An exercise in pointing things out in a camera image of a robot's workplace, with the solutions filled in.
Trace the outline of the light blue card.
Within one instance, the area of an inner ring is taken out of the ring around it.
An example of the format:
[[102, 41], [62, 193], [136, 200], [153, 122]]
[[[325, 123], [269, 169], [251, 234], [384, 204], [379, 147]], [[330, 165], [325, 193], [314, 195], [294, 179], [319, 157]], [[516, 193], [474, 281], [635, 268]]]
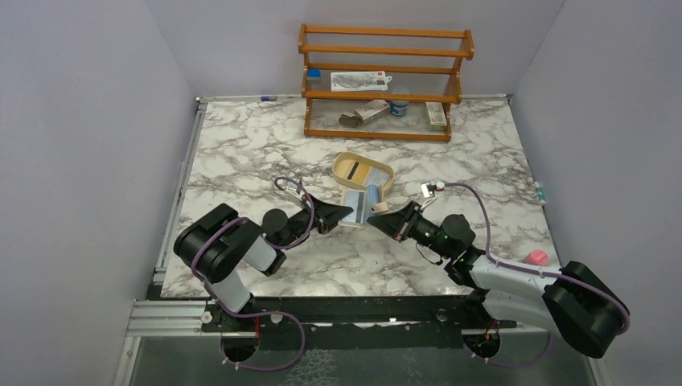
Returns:
[[381, 186], [375, 184], [367, 185], [367, 205], [372, 213], [386, 211], [386, 202], [383, 200]]

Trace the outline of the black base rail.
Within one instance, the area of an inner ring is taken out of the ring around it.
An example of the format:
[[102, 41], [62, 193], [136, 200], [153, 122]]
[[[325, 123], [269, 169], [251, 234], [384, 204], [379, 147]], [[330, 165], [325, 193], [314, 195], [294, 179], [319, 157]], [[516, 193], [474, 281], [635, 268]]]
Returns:
[[257, 297], [239, 318], [208, 302], [201, 330], [262, 350], [460, 349], [493, 319], [466, 295]]

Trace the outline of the beige leather card holder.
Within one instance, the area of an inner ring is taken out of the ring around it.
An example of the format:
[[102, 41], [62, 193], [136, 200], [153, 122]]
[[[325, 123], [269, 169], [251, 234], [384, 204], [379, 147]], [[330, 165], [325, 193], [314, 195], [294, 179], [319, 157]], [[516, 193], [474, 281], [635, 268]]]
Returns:
[[340, 225], [348, 227], [362, 228], [370, 217], [388, 211], [382, 187], [374, 184], [367, 185], [364, 190], [345, 190], [341, 204], [352, 209], [339, 221]]

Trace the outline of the blue grey eraser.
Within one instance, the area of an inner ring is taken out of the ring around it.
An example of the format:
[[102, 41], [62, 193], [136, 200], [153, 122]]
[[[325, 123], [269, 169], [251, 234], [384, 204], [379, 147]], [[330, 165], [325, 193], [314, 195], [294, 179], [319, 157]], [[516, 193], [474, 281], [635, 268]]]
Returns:
[[309, 90], [318, 90], [322, 84], [322, 74], [317, 68], [309, 68], [306, 73], [306, 87]]

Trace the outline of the orange wooden shelf rack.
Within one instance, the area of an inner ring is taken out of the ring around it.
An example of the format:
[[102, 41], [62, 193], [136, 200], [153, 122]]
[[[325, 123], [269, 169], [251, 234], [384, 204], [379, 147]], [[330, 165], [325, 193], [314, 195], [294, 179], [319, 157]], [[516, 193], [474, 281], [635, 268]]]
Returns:
[[449, 142], [473, 33], [303, 23], [307, 137]]

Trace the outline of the grey cards in tray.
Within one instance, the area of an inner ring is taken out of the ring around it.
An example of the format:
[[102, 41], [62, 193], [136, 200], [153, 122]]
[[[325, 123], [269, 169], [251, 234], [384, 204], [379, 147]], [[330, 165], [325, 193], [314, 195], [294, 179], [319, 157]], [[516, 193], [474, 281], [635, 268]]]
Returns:
[[375, 185], [385, 191], [387, 189], [387, 184], [391, 180], [391, 177], [392, 176], [385, 170], [372, 168], [367, 173], [367, 176], [364, 180], [364, 186]]

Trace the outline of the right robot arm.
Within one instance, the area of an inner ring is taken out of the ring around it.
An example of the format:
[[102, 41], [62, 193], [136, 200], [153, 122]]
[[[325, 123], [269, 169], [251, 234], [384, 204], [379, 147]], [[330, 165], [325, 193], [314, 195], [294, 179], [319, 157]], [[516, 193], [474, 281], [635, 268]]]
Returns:
[[436, 225], [412, 202], [368, 222], [398, 242], [414, 240], [446, 259], [448, 277], [472, 290], [463, 308], [472, 326], [520, 322], [558, 335], [576, 351], [599, 359], [629, 325], [624, 303], [586, 265], [571, 261], [559, 269], [543, 269], [492, 261], [475, 247], [475, 232], [461, 214]]

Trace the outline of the blue lidded small jar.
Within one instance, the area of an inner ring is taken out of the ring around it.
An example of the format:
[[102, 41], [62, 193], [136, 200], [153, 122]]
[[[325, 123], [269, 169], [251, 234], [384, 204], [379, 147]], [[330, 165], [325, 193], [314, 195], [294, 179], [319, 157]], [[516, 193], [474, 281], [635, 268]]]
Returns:
[[390, 113], [397, 117], [406, 115], [409, 108], [409, 101], [391, 100], [389, 101]]

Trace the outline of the packaged protractor set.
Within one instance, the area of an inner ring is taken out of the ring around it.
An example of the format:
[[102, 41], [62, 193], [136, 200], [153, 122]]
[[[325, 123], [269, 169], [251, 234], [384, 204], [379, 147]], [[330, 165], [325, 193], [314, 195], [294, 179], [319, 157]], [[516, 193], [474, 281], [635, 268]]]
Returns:
[[386, 72], [332, 72], [332, 92], [387, 91], [392, 77]]

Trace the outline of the pink cup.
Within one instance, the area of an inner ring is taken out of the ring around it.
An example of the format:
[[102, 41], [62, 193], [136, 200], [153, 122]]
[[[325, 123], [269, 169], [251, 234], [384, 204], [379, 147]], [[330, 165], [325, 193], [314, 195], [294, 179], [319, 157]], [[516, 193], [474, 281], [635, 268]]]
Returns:
[[544, 250], [533, 250], [524, 259], [523, 263], [528, 265], [546, 267], [549, 265], [549, 255]]

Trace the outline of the white staples box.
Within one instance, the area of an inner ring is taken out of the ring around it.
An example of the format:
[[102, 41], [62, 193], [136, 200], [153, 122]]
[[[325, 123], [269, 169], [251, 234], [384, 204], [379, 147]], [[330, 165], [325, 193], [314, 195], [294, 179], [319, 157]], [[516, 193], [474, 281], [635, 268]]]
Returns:
[[362, 121], [370, 121], [389, 109], [389, 103], [385, 100], [373, 100], [361, 105], [354, 110], [355, 115]]

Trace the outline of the beige oval tray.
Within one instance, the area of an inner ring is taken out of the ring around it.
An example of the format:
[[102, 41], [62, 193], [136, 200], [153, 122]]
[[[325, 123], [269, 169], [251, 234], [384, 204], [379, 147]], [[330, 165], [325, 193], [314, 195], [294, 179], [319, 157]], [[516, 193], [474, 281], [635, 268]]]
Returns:
[[368, 185], [377, 185], [383, 192], [392, 186], [395, 177], [389, 165], [349, 151], [336, 157], [332, 174], [342, 186], [364, 190]]

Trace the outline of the green white small box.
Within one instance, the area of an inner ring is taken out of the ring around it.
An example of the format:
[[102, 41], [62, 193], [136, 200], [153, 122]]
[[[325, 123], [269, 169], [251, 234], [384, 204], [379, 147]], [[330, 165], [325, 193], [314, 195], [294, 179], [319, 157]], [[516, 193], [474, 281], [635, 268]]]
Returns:
[[430, 131], [445, 131], [449, 120], [440, 102], [425, 102], [425, 111], [429, 121]]

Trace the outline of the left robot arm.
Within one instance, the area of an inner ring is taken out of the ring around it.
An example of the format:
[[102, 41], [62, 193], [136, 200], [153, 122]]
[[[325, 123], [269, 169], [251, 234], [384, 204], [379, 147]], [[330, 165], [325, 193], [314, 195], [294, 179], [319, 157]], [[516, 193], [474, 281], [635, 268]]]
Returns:
[[237, 272], [241, 262], [272, 276], [286, 261], [286, 250], [305, 242], [313, 231], [327, 234], [354, 212], [352, 207], [314, 196], [301, 198], [299, 207], [291, 216], [282, 209], [270, 209], [257, 224], [222, 203], [176, 237], [174, 254], [222, 304], [222, 319], [233, 330], [243, 330], [253, 319], [249, 305], [253, 295]]

